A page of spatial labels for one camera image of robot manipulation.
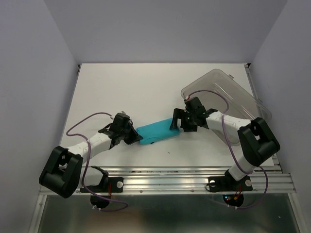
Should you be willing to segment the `turquoise t shirt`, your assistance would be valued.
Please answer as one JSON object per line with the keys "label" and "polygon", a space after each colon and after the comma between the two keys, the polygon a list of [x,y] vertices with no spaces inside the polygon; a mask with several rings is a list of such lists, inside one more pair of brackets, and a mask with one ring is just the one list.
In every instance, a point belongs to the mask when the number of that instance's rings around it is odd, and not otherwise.
{"label": "turquoise t shirt", "polygon": [[180,134],[179,128],[170,129],[172,118],[158,121],[149,125],[137,128],[137,133],[142,137],[139,140],[141,145],[153,144]]}

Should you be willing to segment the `clear plastic bin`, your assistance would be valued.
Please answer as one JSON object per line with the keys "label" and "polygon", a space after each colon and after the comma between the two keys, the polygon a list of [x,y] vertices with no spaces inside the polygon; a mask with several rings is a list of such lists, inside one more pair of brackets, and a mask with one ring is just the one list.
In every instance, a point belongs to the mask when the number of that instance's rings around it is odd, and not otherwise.
{"label": "clear plastic bin", "polygon": [[259,100],[220,69],[213,69],[181,90],[183,98],[191,93],[194,93],[192,97],[200,99],[207,110],[213,108],[242,119],[261,117],[266,122],[272,118],[271,112]]}

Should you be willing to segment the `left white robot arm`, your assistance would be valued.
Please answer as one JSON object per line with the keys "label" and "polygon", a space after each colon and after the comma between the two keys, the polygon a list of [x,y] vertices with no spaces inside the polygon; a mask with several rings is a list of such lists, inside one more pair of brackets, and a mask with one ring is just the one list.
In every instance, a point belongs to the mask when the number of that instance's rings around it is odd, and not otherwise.
{"label": "left white robot arm", "polygon": [[[98,130],[91,138],[81,133],[71,133],[79,124],[96,115],[107,115],[112,122]],[[133,122],[125,113],[115,116],[105,112],[91,114],[69,128],[66,136],[79,136],[84,140],[74,146],[55,147],[39,177],[39,184],[63,198],[70,197],[74,191],[85,185],[85,176],[90,160],[117,146],[121,141],[132,145],[143,137],[135,130]]]}

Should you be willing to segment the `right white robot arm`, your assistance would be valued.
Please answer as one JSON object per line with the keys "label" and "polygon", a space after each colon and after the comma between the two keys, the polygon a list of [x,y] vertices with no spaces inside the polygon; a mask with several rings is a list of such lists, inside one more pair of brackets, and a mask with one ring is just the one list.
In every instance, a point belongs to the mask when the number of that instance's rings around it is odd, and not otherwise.
{"label": "right white robot arm", "polygon": [[185,132],[195,132],[198,127],[221,130],[228,145],[230,136],[239,141],[242,157],[234,158],[235,164],[223,176],[209,177],[207,190],[210,192],[252,190],[245,183],[247,176],[280,150],[278,140],[263,118],[241,119],[216,109],[207,110],[198,97],[185,100],[184,109],[174,109],[170,130],[178,127]]}

